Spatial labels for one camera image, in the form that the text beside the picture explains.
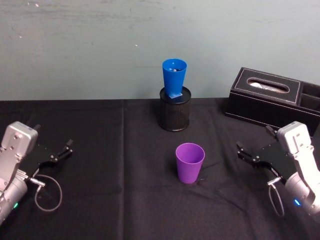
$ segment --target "purple cup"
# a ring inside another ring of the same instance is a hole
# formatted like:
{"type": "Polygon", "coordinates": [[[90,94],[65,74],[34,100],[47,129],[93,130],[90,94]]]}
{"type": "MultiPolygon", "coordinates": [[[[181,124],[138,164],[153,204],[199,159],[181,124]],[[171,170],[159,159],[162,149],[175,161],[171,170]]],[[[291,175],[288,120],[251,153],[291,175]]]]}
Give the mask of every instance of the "purple cup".
{"type": "Polygon", "coordinates": [[[186,142],[175,150],[178,177],[185,184],[197,180],[201,165],[205,159],[205,151],[197,144],[186,142]]]}

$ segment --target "black mesh pen holder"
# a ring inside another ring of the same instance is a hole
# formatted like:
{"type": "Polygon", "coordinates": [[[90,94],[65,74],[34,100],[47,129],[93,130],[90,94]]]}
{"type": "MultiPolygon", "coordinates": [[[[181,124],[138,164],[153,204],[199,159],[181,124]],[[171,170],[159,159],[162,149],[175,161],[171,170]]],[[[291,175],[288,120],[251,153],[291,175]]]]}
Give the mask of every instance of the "black mesh pen holder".
{"type": "Polygon", "coordinates": [[[178,132],[189,126],[191,92],[183,86],[181,93],[181,96],[170,98],[165,88],[160,91],[159,125],[167,131],[178,132]]]}

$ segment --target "blue led light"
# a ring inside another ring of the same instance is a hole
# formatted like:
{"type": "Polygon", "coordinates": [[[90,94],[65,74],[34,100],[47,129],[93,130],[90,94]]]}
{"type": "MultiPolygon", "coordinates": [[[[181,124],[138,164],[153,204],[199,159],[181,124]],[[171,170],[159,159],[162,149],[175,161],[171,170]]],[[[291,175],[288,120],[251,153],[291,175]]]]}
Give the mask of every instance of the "blue led light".
{"type": "Polygon", "coordinates": [[[301,203],[297,199],[294,199],[294,204],[297,205],[298,207],[301,206],[301,203]]]}

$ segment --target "cup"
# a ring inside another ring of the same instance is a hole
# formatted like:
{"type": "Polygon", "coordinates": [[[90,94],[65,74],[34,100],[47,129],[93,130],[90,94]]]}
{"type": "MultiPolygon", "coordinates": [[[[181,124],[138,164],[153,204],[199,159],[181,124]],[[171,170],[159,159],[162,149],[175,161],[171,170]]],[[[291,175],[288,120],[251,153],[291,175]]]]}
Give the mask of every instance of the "cup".
{"type": "Polygon", "coordinates": [[[178,177],[185,184],[197,180],[201,165],[205,159],[205,151],[195,143],[186,142],[175,150],[178,177]]]}
{"type": "Polygon", "coordinates": [[[162,63],[164,91],[170,98],[182,95],[187,63],[181,59],[170,58],[162,63]]]}

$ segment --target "cable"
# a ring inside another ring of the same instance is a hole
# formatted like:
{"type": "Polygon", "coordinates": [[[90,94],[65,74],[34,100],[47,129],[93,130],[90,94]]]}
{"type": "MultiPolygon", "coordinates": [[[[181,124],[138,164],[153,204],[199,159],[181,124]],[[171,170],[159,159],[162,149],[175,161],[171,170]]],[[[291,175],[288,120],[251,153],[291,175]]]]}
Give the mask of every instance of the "cable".
{"type": "Polygon", "coordinates": [[[271,201],[271,204],[272,204],[272,206],[273,206],[273,209],[274,209],[275,213],[276,213],[279,217],[284,217],[284,216],[285,216],[284,205],[282,204],[282,200],[281,200],[281,197],[280,197],[280,195],[279,195],[279,192],[278,192],[276,186],[273,185],[273,184],[271,184],[271,185],[269,186],[269,198],[270,198],[270,201],[271,201]],[[276,208],[276,206],[275,206],[275,204],[274,204],[274,201],[273,201],[273,199],[272,199],[272,197],[271,197],[271,187],[274,189],[276,195],[278,196],[279,203],[280,203],[280,206],[281,206],[281,211],[282,211],[281,214],[278,212],[278,210],[277,210],[277,208],[276,208]]]}
{"type": "Polygon", "coordinates": [[[56,185],[58,186],[58,188],[59,188],[59,191],[60,191],[60,200],[59,200],[58,205],[57,205],[56,207],[52,208],[52,209],[45,209],[45,208],[43,208],[43,207],[41,207],[41,206],[39,205],[39,203],[38,203],[38,201],[37,201],[37,197],[38,197],[38,193],[39,193],[38,190],[36,191],[36,194],[35,194],[35,196],[34,196],[34,202],[35,202],[36,206],[37,206],[39,209],[41,209],[41,210],[44,211],[44,212],[53,212],[54,210],[56,210],[57,208],[60,207],[61,202],[62,202],[62,189],[61,189],[61,186],[60,186],[60,184],[57,182],[57,180],[55,180],[55,179],[54,179],[53,177],[51,177],[51,176],[42,175],[42,174],[38,174],[37,176],[51,179],[53,182],[55,182],[55,184],[56,184],[56,185]]]}

